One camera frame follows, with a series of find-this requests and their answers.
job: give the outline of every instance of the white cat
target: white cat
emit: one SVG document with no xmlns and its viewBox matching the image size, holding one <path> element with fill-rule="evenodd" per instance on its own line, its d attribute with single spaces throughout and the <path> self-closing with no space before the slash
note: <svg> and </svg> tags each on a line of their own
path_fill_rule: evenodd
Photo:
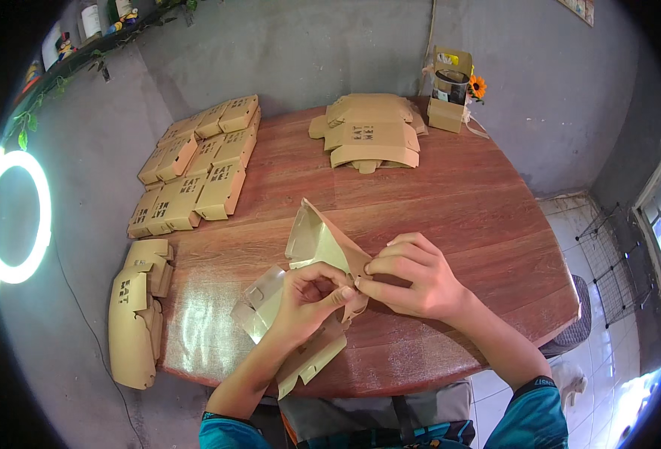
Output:
<svg viewBox="0 0 661 449">
<path fill-rule="evenodd" d="M 560 406 L 566 413 L 566 403 L 570 398 L 570 406 L 575 405 L 575 395 L 582 394 L 588 386 L 588 378 L 576 364 L 561 361 L 551 366 L 552 380 L 560 392 Z"/>
</svg>

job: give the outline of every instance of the hand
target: hand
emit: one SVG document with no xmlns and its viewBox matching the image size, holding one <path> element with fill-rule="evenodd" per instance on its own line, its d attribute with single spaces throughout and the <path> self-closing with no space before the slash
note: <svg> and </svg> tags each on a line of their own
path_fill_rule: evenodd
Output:
<svg viewBox="0 0 661 449">
<path fill-rule="evenodd" d="M 278 314 L 266 336 L 292 351 L 331 313 L 359 295 L 351 285 L 342 270 L 325 262 L 290 270 L 283 281 Z"/>
<path fill-rule="evenodd" d="M 356 287 L 393 311 L 450 324 L 474 295 L 458 282 L 440 249 L 421 233 L 400 234 L 365 267 L 366 274 L 391 274 L 410 288 L 356 279 Z"/>
</svg>

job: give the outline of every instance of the teal shirt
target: teal shirt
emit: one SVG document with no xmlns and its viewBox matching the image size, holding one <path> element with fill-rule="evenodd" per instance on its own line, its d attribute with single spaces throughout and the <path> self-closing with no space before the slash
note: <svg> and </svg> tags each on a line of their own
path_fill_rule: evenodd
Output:
<svg viewBox="0 0 661 449">
<path fill-rule="evenodd" d="M 547 378 L 533 379 L 513 396 L 505 415 L 488 438 L 485 447 L 496 448 L 567 448 L 568 425 L 560 409 L 560 395 L 552 381 Z M 445 423 L 415 431 L 418 447 L 462 449 L 470 445 L 473 422 Z M 375 432 L 368 431 L 366 437 L 375 441 Z M 237 419 L 219 417 L 205 413 L 198 435 L 200 447 L 210 448 L 256 448 L 271 449 L 257 429 Z M 346 448 L 350 436 L 338 435 L 316 438 L 299 443 L 299 447 Z M 402 445 L 383 447 L 400 448 Z"/>
</svg>

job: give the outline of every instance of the electrical cable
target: electrical cable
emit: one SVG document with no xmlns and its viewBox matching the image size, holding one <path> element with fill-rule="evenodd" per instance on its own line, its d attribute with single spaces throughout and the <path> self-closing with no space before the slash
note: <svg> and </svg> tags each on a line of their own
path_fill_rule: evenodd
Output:
<svg viewBox="0 0 661 449">
<path fill-rule="evenodd" d="M 435 24 L 435 3 L 437 0 L 433 0 L 433 9 L 430 10 L 430 30 L 427 33 L 427 47 L 425 47 L 425 58 L 423 59 L 423 67 L 425 68 L 425 63 L 427 62 L 427 56 L 430 54 L 430 43 L 433 41 L 433 25 Z M 423 86 L 425 86 L 425 72 L 423 72 L 423 77 L 420 79 L 420 86 L 418 86 L 418 96 L 423 93 Z"/>
<path fill-rule="evenodd" d="M 78 306 L 78 311 L 81 312 L 81 317 L 83 318 L 84 323 L 86 323 L 86 326 L 91 331 L 93 337 L 96 340 L 96 345 L 98 346 L 98 352 L 101 355 L 101 364 L 103 365 L 103 369 L 106 371 L 106 374 L 109 375 L 109 379 L 111 383 L 113 383 L 113 386 L 119 392 L 119 395 L 121 396 L 121 400 L 124 401 L 124 408 L 126 409 L 126 418 L 128 418 L 128 424 L 131 426 L 131 429 L 136 434 L 136 438 L 138 438 L 138 443 L 141 445 L 141 449 L 146 449 L 146 447 L 144 446 L 144 442 L 141 441 L 141 436 L 138 434 L 138 431 L 136 431 L 136 427 L 134 426 L 134 423 L 131 422 L 131 414 L 128 412 L 128 404 L 126 403 L 126 398 L 124 397 L 124 394 L 121 392 L 119 385 L 116 383 L 116 381 L 113 380 L 113 376 L 111 376 L 109 367 L 106 366 L 106 361 L 103 359 L 103 349 L 101 348 L 101 342 L 98 340 L 98 336 L 96 336 L 96 332 L 93 332 L 93 328 L 91 328 L 91 325 L 88 324 L 88 320 L 86 319 L 86 315 L 83 313 L 81 304 L 79 303 L 78 298 L 76 298 L 76 294 L 73 292 L 73 288 L 71 288 L 71 284 L 69 284 L 68 282 L 68 278 L 66 277 L 66 272 L 64 271 L 63 268 L 63 263 L 61 262 L 61 256 L 59 254 L 59 245 L 58 242 L 56 241 L 56 234 L 54 232 L 51 232 L 51 235 L 54 238 L 54 249 L 56 250 L 56 258 L 59 261 L 59 266 L 61 267 L 61 274 L 63 274 L 63 279 L 66 281 L 66 285 L 68 286 L 68 290 L 70 290 L 73 296 L 73 300 L 76 301 L 76 306 Z"/>
</svg>

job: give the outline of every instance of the poster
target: poster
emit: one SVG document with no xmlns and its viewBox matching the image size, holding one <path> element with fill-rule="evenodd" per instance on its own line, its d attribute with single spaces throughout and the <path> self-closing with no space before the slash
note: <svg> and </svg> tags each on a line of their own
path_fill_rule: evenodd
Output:
<svg viewBox="0 0 661 449">
<path fill-rule="evenodd" d="M 595 23 L 595 0 L 558 0 L 568 6 L 570 11 L 576 13 L 591 27 Z"/>
</svg>

